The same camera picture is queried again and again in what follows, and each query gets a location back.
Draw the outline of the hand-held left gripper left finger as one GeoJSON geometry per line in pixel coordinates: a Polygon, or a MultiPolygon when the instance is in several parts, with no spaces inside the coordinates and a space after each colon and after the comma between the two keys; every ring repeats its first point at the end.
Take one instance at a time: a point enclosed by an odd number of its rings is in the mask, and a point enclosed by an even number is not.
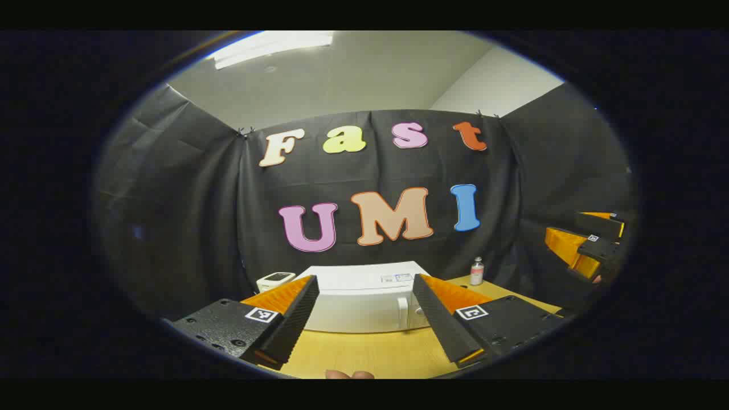
{"type": "Polygon", "coordinates": [[[253,365],[288,363],[320,295],[315,276],[242,301],[221,299],[171,322],[179,333],[253,365]]]}

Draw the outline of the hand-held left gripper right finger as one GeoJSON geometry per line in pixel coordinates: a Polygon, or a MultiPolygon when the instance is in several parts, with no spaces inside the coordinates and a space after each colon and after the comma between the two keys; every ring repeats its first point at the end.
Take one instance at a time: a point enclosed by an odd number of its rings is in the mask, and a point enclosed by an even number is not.
{"type": "Polygon", "coordinates": [[[521,351],[564,324],[563,317],[518,296],[491,299],[421,273],[415,275],[412,293],[458,368],[521,351]]]}

